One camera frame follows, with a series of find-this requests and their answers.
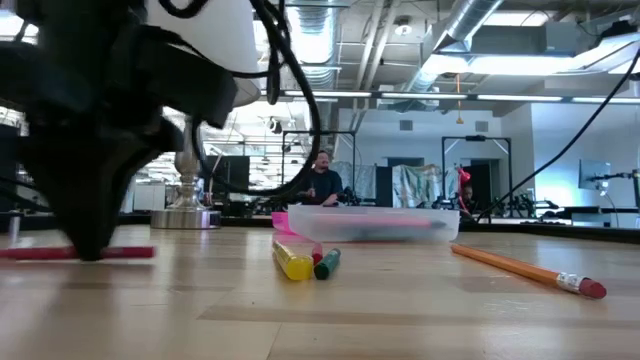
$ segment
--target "clear plastic container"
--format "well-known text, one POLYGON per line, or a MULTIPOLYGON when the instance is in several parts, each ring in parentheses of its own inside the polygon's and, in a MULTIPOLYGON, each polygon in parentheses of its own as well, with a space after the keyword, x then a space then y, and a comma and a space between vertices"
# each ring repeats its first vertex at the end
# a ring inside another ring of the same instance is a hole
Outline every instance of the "clear plastic container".
POLYGON ((459 222, 451 210, 289 206, 291 230, 317 242, 451 241, 459 222))

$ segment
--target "red marker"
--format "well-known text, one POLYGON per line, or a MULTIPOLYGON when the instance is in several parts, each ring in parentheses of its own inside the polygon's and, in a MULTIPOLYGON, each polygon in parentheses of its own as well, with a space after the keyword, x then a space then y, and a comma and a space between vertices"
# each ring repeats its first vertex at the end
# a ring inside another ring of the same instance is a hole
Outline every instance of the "red marker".
POLYGON ((316 243, 311 250, 311 257, 313 258, 313 266, 316 266, 322 260, 322 244, 316 243))
MULTIPOLYGON (((153 246, 108 247, 102 250, 104 259, 144 259, 155 254, 153 246)), ((12 260, 68 260, 77 259, 73 246, 13 248, 0 250, 0 258, 12 260)))

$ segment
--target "pencil eraser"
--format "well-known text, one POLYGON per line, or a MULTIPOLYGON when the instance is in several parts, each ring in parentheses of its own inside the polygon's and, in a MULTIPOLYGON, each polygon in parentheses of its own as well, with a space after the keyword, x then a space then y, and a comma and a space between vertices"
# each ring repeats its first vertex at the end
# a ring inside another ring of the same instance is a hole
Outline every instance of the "pencil eraser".
POLYGON ((578 289, 580 294, 594 299, 602 299, 607 296, 607 289, 597 281, 585 278, 580 282, 578 289))

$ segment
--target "metal base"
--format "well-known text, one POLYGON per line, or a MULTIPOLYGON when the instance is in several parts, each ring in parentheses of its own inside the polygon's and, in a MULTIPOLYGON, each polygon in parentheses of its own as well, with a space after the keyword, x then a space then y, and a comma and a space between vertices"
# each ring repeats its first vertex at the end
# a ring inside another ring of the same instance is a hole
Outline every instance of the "metal base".
POLYGON ((166 209, 151 214, 154 229, 217 229, 220 227, 220 212, 213 210, 166 209))

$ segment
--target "desk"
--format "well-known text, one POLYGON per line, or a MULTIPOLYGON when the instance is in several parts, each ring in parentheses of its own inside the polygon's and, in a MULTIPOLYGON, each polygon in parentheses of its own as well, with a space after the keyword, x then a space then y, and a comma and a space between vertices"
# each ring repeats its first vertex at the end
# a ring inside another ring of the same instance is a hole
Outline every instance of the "desk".
MULTIPOLYGON (((124 226, 115 244, 155 244, 157 257, 2 262, 3 358, 640 358, 639 246, 459 236, 462 244, 591 276, 609 290, 593 301, 454 256, 441 242, 341 244, 334 277, 291 282, 272 259, 272 233, 124 226)), ((54 231, 22 237, 34 246, 64 244, 54 231)))

